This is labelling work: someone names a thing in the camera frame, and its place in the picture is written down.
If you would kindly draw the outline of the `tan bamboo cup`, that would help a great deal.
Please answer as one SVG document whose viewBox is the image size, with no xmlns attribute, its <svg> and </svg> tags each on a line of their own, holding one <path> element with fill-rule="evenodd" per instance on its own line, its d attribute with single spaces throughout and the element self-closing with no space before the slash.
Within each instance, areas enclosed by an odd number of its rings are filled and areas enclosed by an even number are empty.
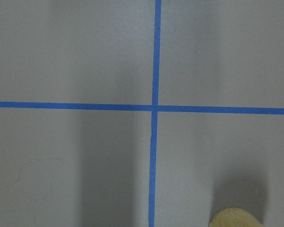
<svg viewBox="0 0 284 227">
<path fill-rule="evenodd" d="M 263 227 L 263 224 L 244 209 L 225 208 L 213 216 L 209 227 Z"/>
</svg>

